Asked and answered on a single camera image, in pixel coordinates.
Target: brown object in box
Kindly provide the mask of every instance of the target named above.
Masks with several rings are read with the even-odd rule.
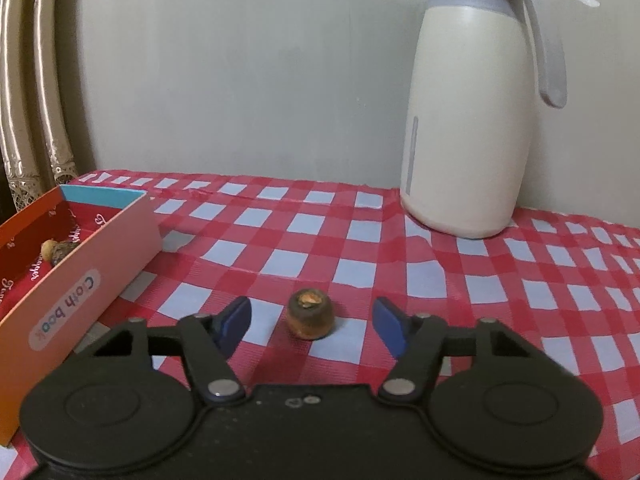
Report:
[[[40,247],[40,255],[42,259],[56,266],[64,258],[71,253],[76,247],[80,245],[80,242],[57,242],[55,240],[47,240]]]
[[[320,339],[334,327],[334,306],[322,290],[304,288],[289,299],[286,321],[297,338]]]

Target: small round object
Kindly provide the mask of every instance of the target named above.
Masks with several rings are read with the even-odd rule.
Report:
[[[240,384],[231,379],[218,379],[210,382],[207,388],[216,397],[229,397],[240,389]]]
[[[322,399],[317,395],[308,395],[302,400],[305,401],[305,404],[320,404],[322,401]]]
[[[284,405],[288,408],[302,408],[303,401],[300,397],[293,397],[284,401]]]
[[[389,379],[382,387],[387,393],[394,396],[409,395],[415,390],[415,384],[409,379]]]
[[[334,327],[334,306],[322,290],[304,288],[289,298],[285,318],[297,338],[320,339]]]

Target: wooden bead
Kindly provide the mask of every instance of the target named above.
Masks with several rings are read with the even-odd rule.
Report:
[[[305,340],[320,339],[334,327],[334,306],[321,290],[304,288],[289,299],[286,321],[295,337]]]

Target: red checkered tablecloth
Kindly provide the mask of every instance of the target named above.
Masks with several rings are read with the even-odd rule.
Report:
[[[243,383],[377,388],[393,361],[369,322],[375,297],[453,325],[496,317],[600,397],[604,428],[590,465],[610,480],[640,473],[640,230],[518,209],[499,236],[464,240],[415,224],[397,189],[132,171],[75,184],[148,190],[164,240],[82,344],[127,317],[172,324],[246,295],[254,318],[230,361]],[[337,329],[313,343],[293,339],[282,319],[289,296],[306,286],[338,308]],[[154,364],[184,380],[178,359]],[[442,373],[466,364],[446,360]],[[33,465],[20,434],[0,450],[0,478]]]

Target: jug handle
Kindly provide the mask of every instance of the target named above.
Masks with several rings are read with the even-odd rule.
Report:
[[[538,61],[538,87],[542,100],[553,108],[566,105],[566,65],[558,24],[545,0],[524,0]]]

